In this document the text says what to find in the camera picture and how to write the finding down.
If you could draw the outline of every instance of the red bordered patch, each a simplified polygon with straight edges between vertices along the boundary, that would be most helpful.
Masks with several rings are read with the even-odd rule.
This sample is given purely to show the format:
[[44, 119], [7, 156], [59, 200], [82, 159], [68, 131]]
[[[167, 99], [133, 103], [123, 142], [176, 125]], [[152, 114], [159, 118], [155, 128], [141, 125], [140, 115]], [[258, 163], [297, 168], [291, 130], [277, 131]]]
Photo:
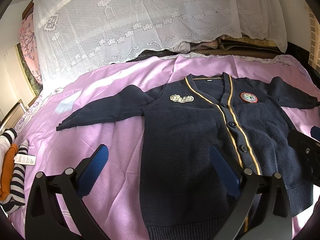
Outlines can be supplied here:
[[241, 93], [240, 97], [242, 98], [242, 100], [249, 102], [249, 103], [258, 102], [258, 98], [252, 93]]

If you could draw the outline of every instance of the blue gripper pad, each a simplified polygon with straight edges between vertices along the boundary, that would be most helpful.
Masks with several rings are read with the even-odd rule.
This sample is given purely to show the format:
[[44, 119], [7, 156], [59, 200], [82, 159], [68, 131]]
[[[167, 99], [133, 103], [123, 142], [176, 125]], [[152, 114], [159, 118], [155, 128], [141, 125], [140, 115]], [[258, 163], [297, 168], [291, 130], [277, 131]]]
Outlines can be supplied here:
[[320, 141], [320, 128], [319, 127], [313, 126], [311, 128], [310, 134], [313, 139]]
[[79, 198], [89, 195], [103, 167], [106, 165], [108, 158], [108, 147], [103, 145], [78, 179], [77, 195]]
[[215, 146], [210, 147], [209, 155], [211, 163], [217, 171], [221, 182], [226, 187], [228, 194], [237, 199], [240, 196], [240, 178], [234, 173], [227, 160]]

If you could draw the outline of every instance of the pillow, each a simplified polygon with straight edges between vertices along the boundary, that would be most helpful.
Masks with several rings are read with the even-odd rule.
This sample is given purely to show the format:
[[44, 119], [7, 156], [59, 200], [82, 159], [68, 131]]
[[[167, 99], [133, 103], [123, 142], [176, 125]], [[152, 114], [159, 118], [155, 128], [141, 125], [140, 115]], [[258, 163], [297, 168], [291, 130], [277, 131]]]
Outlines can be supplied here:
[[42, 84], [36, 37], [33, 28], [33, 13], [22, 21], [19, 36], [23, 57], [36, 81]]

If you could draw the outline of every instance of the silver bolt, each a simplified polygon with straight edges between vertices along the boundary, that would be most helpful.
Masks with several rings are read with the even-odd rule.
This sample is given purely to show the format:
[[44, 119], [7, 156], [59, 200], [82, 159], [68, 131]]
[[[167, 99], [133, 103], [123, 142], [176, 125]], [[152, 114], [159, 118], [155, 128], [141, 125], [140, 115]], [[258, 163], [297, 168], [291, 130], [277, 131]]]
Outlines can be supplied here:
[[275, 177], [276, 177], [277, 179], [281, 179], [281, 174], [280, 174], [279, 172], [276, 172], [276, 173], [275, 173]]
[[67, 168], [64, 173], [67, 174], [67, 175], [72, 174], [73, 173], [73, 168]]
[[249, 168], [245, 168], [244, 169], [244, 173], [247, 174], [247, 175], [252, 175], [253, 171]]
[[41, 178], [43, 175], [43, 172], [42, 171], [39, 171], [37, 174], [36, 174], [36, 177], [39, 179]]

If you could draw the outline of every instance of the white tag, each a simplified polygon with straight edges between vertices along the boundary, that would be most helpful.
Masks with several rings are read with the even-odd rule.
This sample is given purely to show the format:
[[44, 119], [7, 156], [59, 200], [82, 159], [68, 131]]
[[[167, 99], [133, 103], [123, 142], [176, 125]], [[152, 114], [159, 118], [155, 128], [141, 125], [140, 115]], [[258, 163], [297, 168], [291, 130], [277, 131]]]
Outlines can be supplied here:
[[14, 157], [14, 163], [22, 164], [22, 165], [35, 165], [36, 164], [36, 156], [18, 153]]

